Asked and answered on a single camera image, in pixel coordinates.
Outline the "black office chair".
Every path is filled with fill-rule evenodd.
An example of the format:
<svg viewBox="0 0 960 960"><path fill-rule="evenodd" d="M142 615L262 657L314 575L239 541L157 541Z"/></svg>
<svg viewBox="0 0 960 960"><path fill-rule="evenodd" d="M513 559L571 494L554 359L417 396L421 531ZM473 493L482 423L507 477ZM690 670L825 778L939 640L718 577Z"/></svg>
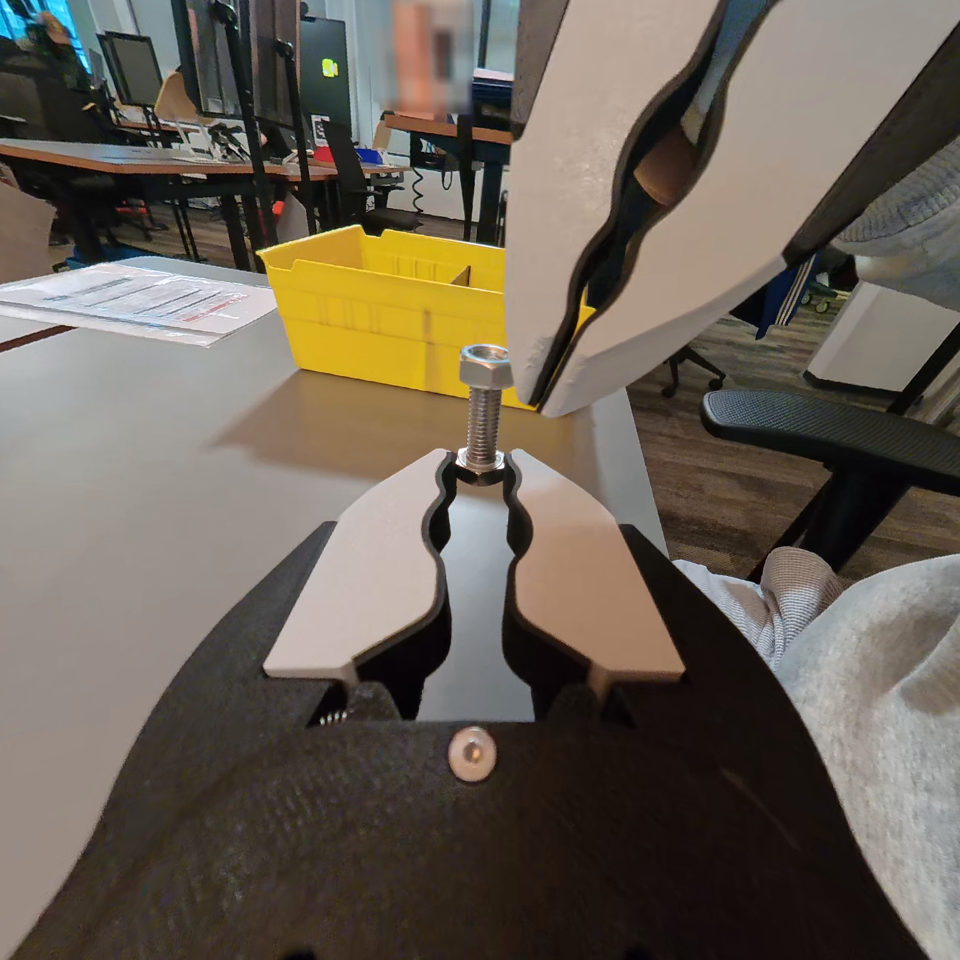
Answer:
<svg viewBox="0 0 960 960"><path fill-rule="evenodd" d="M370 236L414 233L422 224L415 213L378 203L378 192L363 173L348 129L330 120L322 120L321 126L338 174L342 223L361 227Z"/></svg>

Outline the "steel hex nut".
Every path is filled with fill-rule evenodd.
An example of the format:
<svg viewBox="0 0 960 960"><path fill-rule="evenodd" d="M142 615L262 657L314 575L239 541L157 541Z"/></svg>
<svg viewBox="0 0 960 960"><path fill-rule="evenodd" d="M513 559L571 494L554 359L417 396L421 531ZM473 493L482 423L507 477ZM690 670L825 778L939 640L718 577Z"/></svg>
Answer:
<svg viewBox="0 0 960 960"><path fill-rule="evenodd" d="M471 389L505 391L513 387L509 351L491 343L464 346L460 353L459 377Z"/></svg>

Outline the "large black monitor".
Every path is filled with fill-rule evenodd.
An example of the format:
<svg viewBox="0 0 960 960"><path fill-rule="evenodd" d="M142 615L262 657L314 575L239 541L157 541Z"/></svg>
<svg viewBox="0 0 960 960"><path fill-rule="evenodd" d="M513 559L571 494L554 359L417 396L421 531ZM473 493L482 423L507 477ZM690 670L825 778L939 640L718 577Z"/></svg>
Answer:
<svg viewBox="0 0 960 960"><path fill-rule="evenodd" d="M295 126L286 67L299 76L299 1L249 1L254 117L287 129Z"/></svg>
<svg viewBox="0 0 960 960"><path fill-rule="evenodd" d="M241 104L230 55L228 24L221 7L228 2L171 3L179 66L186 94L198 114L215 119L239 119Z"/></svg>

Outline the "striped shirt hem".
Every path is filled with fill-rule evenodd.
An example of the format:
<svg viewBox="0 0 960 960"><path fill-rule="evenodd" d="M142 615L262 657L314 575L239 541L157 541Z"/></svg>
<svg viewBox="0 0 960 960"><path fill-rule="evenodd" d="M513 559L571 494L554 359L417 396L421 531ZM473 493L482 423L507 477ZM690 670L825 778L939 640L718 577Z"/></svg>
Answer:
<svg viewBox="0 0 960 960"><path fill-rule="evenodd" d="M673 565L734 624L773 671L803 630L844 590L825 560L792 546L771 551L759 582L716 574L679 558Z"/></svg>

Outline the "black chair wheel base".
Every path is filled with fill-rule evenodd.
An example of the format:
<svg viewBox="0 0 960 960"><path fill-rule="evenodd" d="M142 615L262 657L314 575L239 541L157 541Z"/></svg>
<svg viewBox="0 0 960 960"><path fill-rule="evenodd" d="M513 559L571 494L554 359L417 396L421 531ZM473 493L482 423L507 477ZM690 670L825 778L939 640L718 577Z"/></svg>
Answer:
<svg viewBox="0 0 960 960"><path fill-rule="evenodd" d="M720 391L724 387L726 373L688 345L673 354L665 363L669 371L670 383L660 391L664 399L672 399L676 395L680 387L680 368L685 363L712 375L707 384L710 392Z"/></svg>

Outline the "laminated instruction sheet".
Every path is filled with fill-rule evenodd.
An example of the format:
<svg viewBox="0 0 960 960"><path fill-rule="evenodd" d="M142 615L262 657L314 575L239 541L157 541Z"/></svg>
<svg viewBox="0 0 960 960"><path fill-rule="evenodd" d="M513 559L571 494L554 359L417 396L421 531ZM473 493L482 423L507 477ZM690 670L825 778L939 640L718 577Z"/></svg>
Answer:
<svg viewBox="0 0 960 960"><path fill-rule="evenodd" d="M210 348L277 310L268 286L124 262L5 284L2 311L75 330Z"/></svg>

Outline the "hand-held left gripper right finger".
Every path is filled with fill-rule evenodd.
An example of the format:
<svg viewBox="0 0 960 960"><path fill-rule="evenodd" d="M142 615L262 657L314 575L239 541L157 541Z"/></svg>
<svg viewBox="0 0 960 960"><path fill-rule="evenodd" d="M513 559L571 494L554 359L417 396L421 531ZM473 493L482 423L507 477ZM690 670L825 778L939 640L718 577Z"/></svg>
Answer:
<svg viewBox="0 0 960 960"><path fill-rule="evenodd" d="M535 643L511 669L542 700L573 683L604 700L619 683L678 682L686 668L613 514L524 450L505 467L505 621Z"/></svg>

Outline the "blue striped jacket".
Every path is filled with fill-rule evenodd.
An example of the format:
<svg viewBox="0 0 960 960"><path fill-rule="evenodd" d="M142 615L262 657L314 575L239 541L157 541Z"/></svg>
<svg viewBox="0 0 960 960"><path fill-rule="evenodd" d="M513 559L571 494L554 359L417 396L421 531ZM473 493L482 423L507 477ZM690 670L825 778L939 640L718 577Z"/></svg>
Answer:
<svg viewBox="0 0 960 960"><path fill-rule="evenodd" d="M758 292L759 313L755 323L757 341L764 338L771 328L790 324L815 277L821 258L820 251L813 253L797 267L782 271Z"/></svg>

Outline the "wooden standing desk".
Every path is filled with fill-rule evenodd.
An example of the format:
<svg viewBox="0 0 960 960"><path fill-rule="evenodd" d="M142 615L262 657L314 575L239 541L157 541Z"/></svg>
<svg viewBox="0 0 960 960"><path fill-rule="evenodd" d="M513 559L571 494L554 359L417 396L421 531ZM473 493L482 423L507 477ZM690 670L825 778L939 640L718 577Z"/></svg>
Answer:
<svg viewBox="0 0 960 960"><path fill-rule="evenodd" d="M503 173L510 162L510 132L474 126L469 115L448 123L388 112L383 120L388 130L409 134L412 141L437 147L452 159L460 185L464 240L502 247L506 236Z"/></svg>

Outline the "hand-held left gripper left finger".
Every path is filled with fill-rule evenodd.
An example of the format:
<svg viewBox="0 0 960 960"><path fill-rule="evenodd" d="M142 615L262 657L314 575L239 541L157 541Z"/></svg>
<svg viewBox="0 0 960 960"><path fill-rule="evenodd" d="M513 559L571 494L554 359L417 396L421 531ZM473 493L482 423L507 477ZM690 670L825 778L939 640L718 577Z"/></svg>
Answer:
<svg viewBox="0 0 960 960"><path fill-rule="evenodd" d="M436 448L363 493L333 524L263 662L272 679L426 677L418 648L450 642L441 551L452 455Z"/></svg>

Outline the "white cabinet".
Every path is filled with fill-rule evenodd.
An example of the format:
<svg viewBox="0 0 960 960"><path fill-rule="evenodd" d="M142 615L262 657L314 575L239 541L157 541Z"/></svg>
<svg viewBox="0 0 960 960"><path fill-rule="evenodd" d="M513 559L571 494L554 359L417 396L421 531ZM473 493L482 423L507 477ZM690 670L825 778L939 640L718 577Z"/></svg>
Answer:
<svg viewBox="0 0 960 960"><path fill-rule="evenodd" d="M956 311L860 281L803 378L823 390L892 398L906 388L958 322Z"/></svg>

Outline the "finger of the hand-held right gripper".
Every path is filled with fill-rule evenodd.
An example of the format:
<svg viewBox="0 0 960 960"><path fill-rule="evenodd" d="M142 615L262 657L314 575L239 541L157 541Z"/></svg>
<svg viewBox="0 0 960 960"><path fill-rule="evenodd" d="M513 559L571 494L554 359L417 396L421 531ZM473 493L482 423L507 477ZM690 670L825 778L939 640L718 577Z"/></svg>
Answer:
<svg viewBox="0 0 960 960"><path fill-rule="evenodd" d="M544 408L642 127L710 56L723 2L521 2L505 318L513 384Z"/></svg>
<svg viewBox="0 0 960 960"><path fill-rule="evenodd" d="M538 3L538 412L652 370L958 134L958 2L773 2L731 52L676 201L585 320L642 148L733 2Z"/></svg>

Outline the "grey desk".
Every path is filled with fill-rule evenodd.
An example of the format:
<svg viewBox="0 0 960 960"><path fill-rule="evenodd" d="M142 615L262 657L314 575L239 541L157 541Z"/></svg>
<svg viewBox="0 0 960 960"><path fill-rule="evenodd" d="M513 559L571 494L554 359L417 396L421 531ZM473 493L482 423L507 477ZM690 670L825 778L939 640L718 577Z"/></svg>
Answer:
<svg viewBox="0 0 960 960"><path fill-rule="evenodd" d="M466 426L462 398L298 369L276 312L210 347L78 329L2 353L2 958L213 627Z"/></svg>

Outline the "steel hex bolt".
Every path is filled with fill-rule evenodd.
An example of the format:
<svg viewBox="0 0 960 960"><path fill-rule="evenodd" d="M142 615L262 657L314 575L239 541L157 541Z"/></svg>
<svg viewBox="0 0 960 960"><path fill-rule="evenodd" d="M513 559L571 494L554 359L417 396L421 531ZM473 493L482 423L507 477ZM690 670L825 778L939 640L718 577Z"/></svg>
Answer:
<svg viewBox="0 0 960 960"><path fill-rule="evenodd" d="M465 447L457 452L459 479L472 486L498 483L503 474L504 454L498 450L502 395L507 390L467 388Z"/></svg>

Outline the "black desktop monitor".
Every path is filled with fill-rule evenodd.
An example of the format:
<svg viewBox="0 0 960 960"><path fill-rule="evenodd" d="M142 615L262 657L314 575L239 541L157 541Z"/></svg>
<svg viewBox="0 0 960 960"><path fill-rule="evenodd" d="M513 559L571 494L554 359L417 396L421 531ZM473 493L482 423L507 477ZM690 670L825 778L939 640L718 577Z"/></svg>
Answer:
<svg viewBox="0 0 960 960"><path fill-rule="evenodd" d="M299 31L299 88L306 116L323 116L351 130L346 23L308 14L301 18Z"/></svg>

